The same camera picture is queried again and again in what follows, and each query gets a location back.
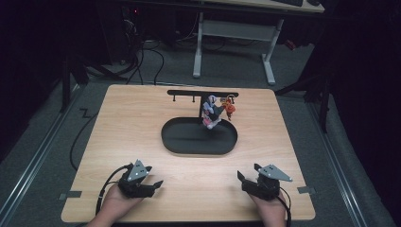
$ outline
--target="person's left hand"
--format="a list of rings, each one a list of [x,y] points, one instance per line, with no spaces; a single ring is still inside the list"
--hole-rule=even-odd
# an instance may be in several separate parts
[[[143,199],[144,198],[125,197],[115,183],[107,192],[99,213],[87,226],[112,226],[116,221],[127,215],[127,213]]]

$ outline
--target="table top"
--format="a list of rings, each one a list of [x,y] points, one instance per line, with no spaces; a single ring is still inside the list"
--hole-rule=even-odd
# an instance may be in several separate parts
[[[284,9],[292,11],[303,11],[303,12],[324,12],[322,4],[317,7],[310,5],[304,0],[301,7],[292,6],[289,4],[279,3],[271,0],[202,0],[203,2],[220,3],[220,4],[231,4],[231,5],[242,5],[248,7],[258,8],[269,8],[269,9]]]
[[[199,115],[200,98],[173,96],[167,90],[237,92],[230,121],[238,138],[227,154],[176,154],[164,147],[161,130],[179,116]],[[228,120],[224,114],[221,118]],[[153,169],[143,181],[163,180],[152,198],[146,198],[120,221],[253,221],[260,220],[248,194],[241,190],[239,170],[255,182],[253,164],[273,164],[292,178],[280,182],[291,197],[292,219],[313,219],[308,194],[298,187],[305,180],[298,164],[275,94],[269,89],[112,85],[104,98],[61,218],[65,222],[89,221],[95,215],[98,193],[119,167],[140,159]],[[116,174],[118,181],[121,174]]]

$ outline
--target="desk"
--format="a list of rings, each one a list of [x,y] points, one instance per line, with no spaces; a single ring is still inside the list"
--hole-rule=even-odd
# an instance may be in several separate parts
[[[177,116],[198,116],[200,106],[199,97],[193,102],[192,96],[176,96],[174,102],[167,90],[239,93],[231,121],[238,132],[234,149],[222,156],[202,156],[177,155],[165,148],[161,138],[165,122]],[[254,181],[254,163],[274,164],[293,179],[281,182],[291,197],[292,219],[315,217],[309,195],[298,192],[305,180],[274,92],[268,89],[112,85],[71,187],[82,194],[67,199],[62,220],[89,221],[107,178],[136,159],[153,166],[144,183],[164,183],[123,222],[259,220],[236,176],[239,170]]]
[[[280,10],[293,10],[301,12],[324,12],[322,5],[314,7],[304,0],[301,7],[294,7],[288,4],[273,2],[271,0],[203,0],[209,3],[232,4],[246,7],[267,8],[267,9],[280,9]],[[266,77],[269,85],[275,84],[274,74],[271,70],[270,58],[274,47],[276,45],[278,36],[284,19],[280,19],[276,26],[257,26],[240,23],[221,22],[216,20],[203,20],[203,13],[200,13],[198,25],[198,45],[195,53],[194,72],[193,77],[199,78],[201,76],[201,45],[202,36],[220,36],[227,38],[249,39],[257,41],[270,42],[266,54],[262,55],[262,62],[265,67]]]

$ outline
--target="small figurine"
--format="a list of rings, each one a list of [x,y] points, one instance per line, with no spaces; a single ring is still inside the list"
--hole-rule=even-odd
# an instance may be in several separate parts
[[[231,100],[228,97],[221,98],[221,106],[216,106],[217,98],[215,96],[209,96],[207,100],[203,103],[203,125],[207,127],[207,129],[213,129],[218,122],[221,121],[220,115],[225,110],[229,120],[231,120],[231,116],[235,111],[234,105],[231,104]]]

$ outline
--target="white desk leg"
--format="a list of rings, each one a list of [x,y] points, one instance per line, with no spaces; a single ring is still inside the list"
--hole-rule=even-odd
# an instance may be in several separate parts
[[[195,62],[194,62],[194,78],[201,77],[201,38],[203,33],[203,12],[200,12],[200,21],[198,24],[198,46],[197,52],[195,53]]]
[[[275,84],[274,74],[271,70],[271,65],[270,65],[270,58],[271,58],[271,54],[273,53],[274,47],[277,43],[278,36],[280,35],[280,31],[281,31],[281,27],[283,26],[283,23],[284,23],[283,19],[278,21],[277,27],[274,30],[274,34],[273,34],[273,37],[270,42],[270,47],[268,49],[268,53],[262,55],[262,60],[263,60],[264,66],[265,66],[266,77],[268,78],[269,85]]]

